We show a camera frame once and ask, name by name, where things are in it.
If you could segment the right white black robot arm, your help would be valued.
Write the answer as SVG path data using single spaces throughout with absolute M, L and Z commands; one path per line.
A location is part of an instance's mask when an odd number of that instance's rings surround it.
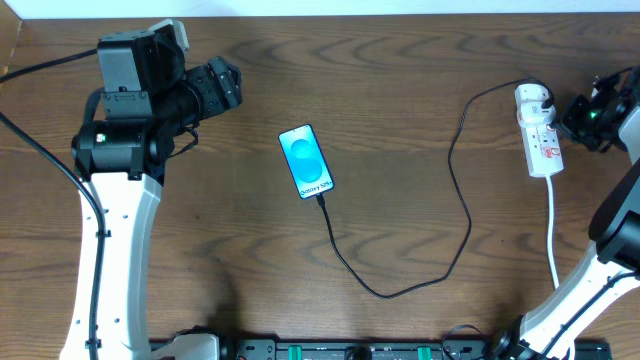
M 493 342 L 488 359 L 564 359 L 576 338 L 609 305 L 639 286 L 639 69 L 636 66 L 597 79 L 590 96 L 579 95 L 562 114 L 543 85 L 515 90 L 530 176 L 549 181 L 563 169 L 559 139 L 591 152 L 616 147 L 631 167 L 593 216 L 590 244 L 553 293 L 519 317 Z

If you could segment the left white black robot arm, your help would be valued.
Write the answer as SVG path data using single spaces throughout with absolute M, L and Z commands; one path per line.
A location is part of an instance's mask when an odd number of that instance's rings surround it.
M 146 321 L 151 233 L 175 140 L 242 101 L 239 69 L 220 57 L 188 68 L 183 24 L 167 19 L 102 37 L 103 86 L 73 137 L 82 237 L 64 359 L 220 359 L 201 328 L 153 347 Z

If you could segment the blue Galaxy smartphone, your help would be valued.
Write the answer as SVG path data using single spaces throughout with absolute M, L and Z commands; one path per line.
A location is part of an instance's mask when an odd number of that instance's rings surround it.
M 280 133 L 278 141 L 301 199 L 334 189 L 333 176 L 310 124 Z

